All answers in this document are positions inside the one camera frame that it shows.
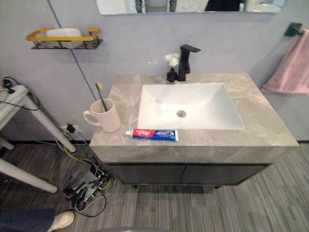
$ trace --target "cabinet door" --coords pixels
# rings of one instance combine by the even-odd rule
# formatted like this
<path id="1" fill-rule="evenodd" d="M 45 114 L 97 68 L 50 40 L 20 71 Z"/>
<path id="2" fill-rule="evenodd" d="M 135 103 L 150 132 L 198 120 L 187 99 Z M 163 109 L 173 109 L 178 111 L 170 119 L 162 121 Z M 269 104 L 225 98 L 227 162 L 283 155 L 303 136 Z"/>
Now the cabinet door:
<path id="1" fill-rule="evenodd" d="M 185 165 L 124 164 L 109 167 L 125 184 L 178 184 Z"/>
<path id="2" fill-rule="evenodd" d="M 187 165 L 182 184 L 236 185 L 265 165 Z"/>

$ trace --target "white mug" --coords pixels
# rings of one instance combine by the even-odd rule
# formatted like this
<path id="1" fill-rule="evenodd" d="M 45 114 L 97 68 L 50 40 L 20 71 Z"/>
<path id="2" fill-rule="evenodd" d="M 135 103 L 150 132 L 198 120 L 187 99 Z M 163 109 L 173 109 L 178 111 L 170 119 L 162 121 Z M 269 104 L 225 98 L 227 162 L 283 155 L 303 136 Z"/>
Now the white mug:
<path id="1" fill-rule="evenodd" d="M 87 122 L 95 126 L 101 126 L 106 132 L 114 132 L 121 126 L 121 121 L 117 113 L 114 102 L 111 99 L 103 99 L 107 111 L 105 111 L 101 100 L 97 100 L 90 106 L 90 111 L 84 111 L 84 118 Z M 86 115 L 96 118 L 97 122 L 89 119 Z"/>

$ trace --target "white stand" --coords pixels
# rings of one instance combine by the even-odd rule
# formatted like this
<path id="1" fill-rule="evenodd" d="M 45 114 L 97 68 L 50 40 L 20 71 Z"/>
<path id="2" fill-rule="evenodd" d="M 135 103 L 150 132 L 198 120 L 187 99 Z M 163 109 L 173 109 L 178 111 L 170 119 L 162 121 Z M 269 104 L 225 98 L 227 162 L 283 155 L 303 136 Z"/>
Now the white stand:
<path id="1" fill-rule="evenodd" d="M 3 159 L 0 159 L 0 172 L 50 193 L 55 193 L 58 190 L 56 186 L 15 167 Z"/>
<path id="2" fill-rule="evenodd" d="M 15 105 L 23 105 L 29 109 L 37 109 L 37 105 L 27 96 L 28 90 L 25 86 L 17 85 L 13 87 L 15 93 L 10 94 L 6 102 L 10 102 Z M 19 107 L 13 105 L 5 105 L 0 108 L 0 130 L 6 123 L 17 113 Z M 70 152 L 76 151 L 76 148 L 70 141 L 61 133 L 61 131 L 49 120 L 49 118 L 41 111 L 30 111 L 48 130 L 51 132 Z M 1 138 L 1 144 L 7 149 L 11 150 L 14 145 Z M 14 165 L 0 159 L 0 172 L 5 173 L 20 181 L 43 189 L 50 193 L 55 193 L 57 187 L 15 167 Z"/>
<path id="3" fill-rule="evenodd" d="M 2 137 L 0 137 L 0 145 L 1 145 L 1 147 L 3 146 L 8 150 L 13 150 L 14 147 L 15 147 L 13 144 L 11 144 L 9 141 L 7 141 L 6 139 L 4 139 Z"/>
<path id="4" fill-rule="evenodd" d="M 37 105 L 26 95 L 23 100 L 24 106 L 29 109 L 37 109 Z M 60 132 L 60 130 L 49 120 L 49 118 L 41 111 L 30 111 L 44 125 L 49 132 L 52 133 L 70 152 L 76 151 L 76 148 L 70 141 Z"/>

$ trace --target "small flower decoration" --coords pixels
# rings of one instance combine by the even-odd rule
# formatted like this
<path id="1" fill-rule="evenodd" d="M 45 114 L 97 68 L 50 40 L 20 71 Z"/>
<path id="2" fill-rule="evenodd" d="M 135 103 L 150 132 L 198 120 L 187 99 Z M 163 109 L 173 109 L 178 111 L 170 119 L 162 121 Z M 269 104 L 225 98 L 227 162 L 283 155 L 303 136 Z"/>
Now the small flower decoration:
<path id="1" fill-rule="evenodd" d="M 169 63 L 171 68 L 175 68 L 179 64 L 179 57 L 180 54 L 178 53 L 167 54 L 165 55 L 165 61 Z"/>

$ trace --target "black faucet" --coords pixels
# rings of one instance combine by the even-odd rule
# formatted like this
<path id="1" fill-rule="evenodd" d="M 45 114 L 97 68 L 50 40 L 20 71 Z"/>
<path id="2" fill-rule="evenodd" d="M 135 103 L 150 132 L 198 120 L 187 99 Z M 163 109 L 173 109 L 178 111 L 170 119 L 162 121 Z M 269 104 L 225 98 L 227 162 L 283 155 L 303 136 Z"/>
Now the black faucet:
<path id="1" fill-rule="evenodd" d="M 181 56 L 177 80 L 185 81 L 185 75 L 190 73 L 189 54 L 190 52 L 199 52 L 201 49 L 185 44 L 180 47 L 180 50 Z"/>

